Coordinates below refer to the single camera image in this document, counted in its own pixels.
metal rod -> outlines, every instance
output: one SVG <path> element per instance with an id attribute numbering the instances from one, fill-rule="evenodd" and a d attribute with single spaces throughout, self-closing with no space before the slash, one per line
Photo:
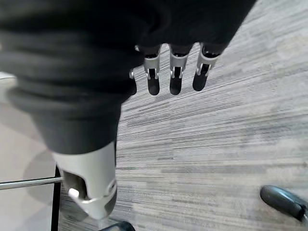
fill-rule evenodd
<path id="1" fill-rule="evenodd" d="M 41 178 L 33 180 L 8 181 L 0 183 L 0 190 L 17 189 L 17 188 L 37 186 L 43 184 L 53 184 L 61 182 L 62 180 L 63 180 L 62 177 L 49 177 L 49 178 Z"/>

gray carpet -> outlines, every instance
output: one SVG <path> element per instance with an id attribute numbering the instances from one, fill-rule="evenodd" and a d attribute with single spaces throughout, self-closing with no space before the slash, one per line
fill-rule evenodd
<path id="1" fill-rule="evenodd" d="M 118 200 L 106 223 L 139 231 L 299 231 L 266 206 L 264 184 L 308 199 L 308 2 L 260 0 L 211 71 L 192 88 L 192 49 L 182 92 L 169 92 L 162 49 L 157 96 L 143 67 L 123 106 Z M 98 230 L 63 192 L 60 230 Z"/>

black fingertip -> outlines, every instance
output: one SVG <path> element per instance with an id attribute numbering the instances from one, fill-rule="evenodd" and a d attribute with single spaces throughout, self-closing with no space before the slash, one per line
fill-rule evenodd
<path id="1" fill-rule="evenodd" d="M 135 79 L 130 78 L 131 81 L 131 95 L 134 95 L 137 93 L 137 84 Z"/>
<path id="2" fill-rule="evenodd" d="M 207 76 L 202 75 L 202 74 L 197 75 L 197 73 L 195 73 L 193 77 L 193 82 L 192 82 L 193 89 L 196 91 L 202 91 L 203 88 L 205 87 L 206 80 L 207 80 Z"/>
<path id="3" fill-rule="evenodd" d="M 307 203 L 287 190 L 265 185 L 260 190 L 261 199 L 272 208 L 301 221 Z"/>
<path id="4" fill-rule="evenodd" d="M 157 95 L 159 93 L 159 79 L 148 79 L 148 90 L 151 95 Z"/>
<path id="5" fill-rule="evenodd" d="M 181 92 L 182 79 L 181 78 L 170 78 L 170 92 L 173 95 L 178 95 Z"/>

black cloth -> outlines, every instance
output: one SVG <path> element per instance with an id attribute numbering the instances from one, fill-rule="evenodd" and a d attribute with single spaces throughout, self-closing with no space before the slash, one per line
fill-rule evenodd
<path id="1" fill-rule="evenodd" d="M 135 45 L 203 42 L 222 53 L 255 0 L 0 0 L 0 70 L 50 149 L 80 154 L 116 139 L 142 65 Z"/>

robotic hand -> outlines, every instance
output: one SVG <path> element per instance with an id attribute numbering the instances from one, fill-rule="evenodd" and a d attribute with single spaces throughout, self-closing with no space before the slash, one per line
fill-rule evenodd
<path id="1" fill-rule="evenodd" d="M 159 93 L 159 53 L 170 45 L 170 92 L 201 43 L 193 88 L 233 38 L 255 0 L 0 0 L 0 70 L 17 76 L 12 103 L 31 114 L 73 200 L 91 217 L 116 203 L 121 104 L 144 63 Z"/>

